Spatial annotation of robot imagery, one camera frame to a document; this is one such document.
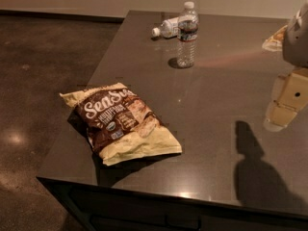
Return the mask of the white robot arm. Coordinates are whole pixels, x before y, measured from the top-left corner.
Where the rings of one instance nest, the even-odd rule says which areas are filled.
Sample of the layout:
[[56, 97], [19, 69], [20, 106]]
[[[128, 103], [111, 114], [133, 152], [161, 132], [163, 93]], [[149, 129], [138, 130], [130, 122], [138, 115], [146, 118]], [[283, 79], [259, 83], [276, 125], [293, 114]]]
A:
[[272, 132], [285, 129], [308, 104], [308, 2], [287, 25], [267, 38], [262, 48], [282, 52], [294, 69], [279, 75], [273, 85], [264, 126]]

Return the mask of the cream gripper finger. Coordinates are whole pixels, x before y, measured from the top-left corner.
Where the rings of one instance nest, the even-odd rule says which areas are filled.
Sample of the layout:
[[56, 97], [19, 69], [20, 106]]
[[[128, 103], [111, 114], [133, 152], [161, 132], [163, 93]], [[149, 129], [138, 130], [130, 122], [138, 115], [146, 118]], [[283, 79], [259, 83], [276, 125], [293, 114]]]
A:
[[296, 117], [297, 112], [271, 101], [267, 107], [264, 127], [270, 132], [280, 132]]

